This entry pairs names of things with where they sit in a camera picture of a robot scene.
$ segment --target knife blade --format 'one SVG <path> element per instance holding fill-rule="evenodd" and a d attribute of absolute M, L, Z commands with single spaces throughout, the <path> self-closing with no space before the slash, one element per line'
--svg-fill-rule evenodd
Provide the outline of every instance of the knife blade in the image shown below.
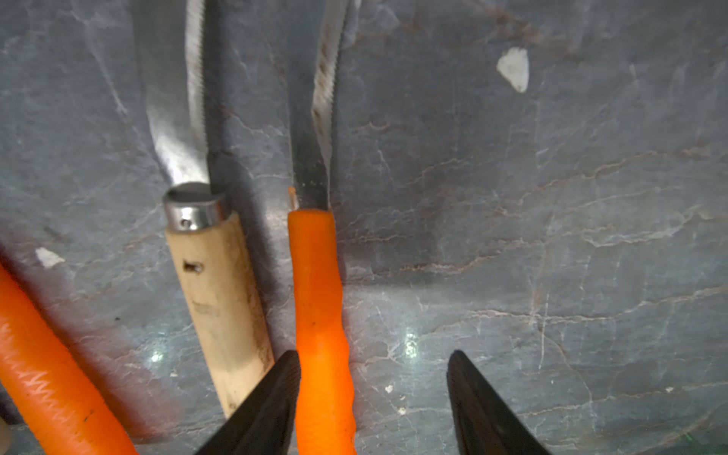
<path fill-rule="evenodd" d="M 286 351 L 195 455 L 287 454 L 300 382 L 298 354 Z"/>
<path fill-rule="evenodd" d="M 270 340 L 240 226 L 210 189 L 204 0 L 137 0 L 135 47 L 149 130 L 170 189 L 165 234 L 215 390 L 229 417 L 271 368 Z"/>
<path fill-rule="evenodd" d="M 331 114 L 347 0 L 292 1 L 288 26 L 288 110 L 297 210 L 288 214 L 301 455 L 356 454 L 354 385 L 341 322 L 336 227 L 329 208 Z"/>
<path fill-rule="evenodd" d="M 447 379 L 461 454 L 549 455 L 463 351 L 450 356 Z"/>

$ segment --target marble countertop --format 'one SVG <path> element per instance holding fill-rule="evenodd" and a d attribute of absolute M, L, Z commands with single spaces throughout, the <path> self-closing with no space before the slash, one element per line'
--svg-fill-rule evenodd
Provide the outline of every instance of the marble countertop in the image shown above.
<path fill-rule="evenodd" d="M 209 3 L 213 180 L 280 355 L 285 2 Z M 162 233 L 128 4 L 0 13 L 4 262 L 140 453 L 191 454 L 223 417 Z M 360 455 L 457 453 L 454 349 L 554 454 L 726 442 L 727 18 L 722 0 L 352 0 L 332 203 Z M 523 93 L 496 70 L 513 47 Z M 11 454 L 39 453 L 3 392 L 0 416 Z"/>

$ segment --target knife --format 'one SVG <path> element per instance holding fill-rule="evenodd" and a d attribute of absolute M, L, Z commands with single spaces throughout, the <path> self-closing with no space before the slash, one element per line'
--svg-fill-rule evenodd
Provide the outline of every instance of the knife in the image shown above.
<path fill-rule="evenodd" d="M 284 352 L 248 398 L 195 455 L 285 455 L 288 453 L 301 365 Z"/>
<path fill-rule="evenodd" d="M 98 389 L 2 264 L 0 382 L 44 454 L 137 455 Z M 0 454 L 9 438 L 0 419 Z"/>
<path fill-rule="evenodd" d="M 273 363 L 240 218 L 210 187 L 205 137 L 204 0 L 137 0 L 138 64 L 154 150 L 170 189 L 165 234 L 226 417 Z"/>
<path fill-rule="evenodd" d="M 288 214 L 301 455 L 355 454 L 354 386 L 341 323 L 336 229 L 329 207 L 331 112 L 347 0 L 289 2 L 288 111 L 294 211 Z"/>
<path fill-rule="evenodd" d="M 549 455 L 463 351 L 448 362 L 455 438 L 463 455 Z"/>

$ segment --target orange handle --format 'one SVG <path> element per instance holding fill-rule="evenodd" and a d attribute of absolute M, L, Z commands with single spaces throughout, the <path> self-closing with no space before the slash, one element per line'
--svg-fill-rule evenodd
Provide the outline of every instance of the orange handle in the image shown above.
<path fill-rule="evenodd" d="M 354 384 L 341 324 L 341 278 L 331 212 L 288 214 L 296 349 L 301 391 L 296 406 L 300 455 L 355 455 Z"/>
<path fill-rule="evenodd" d="M 0 382 L 46 454 L 137 453 L 101 394 L 2 266 Z"/>

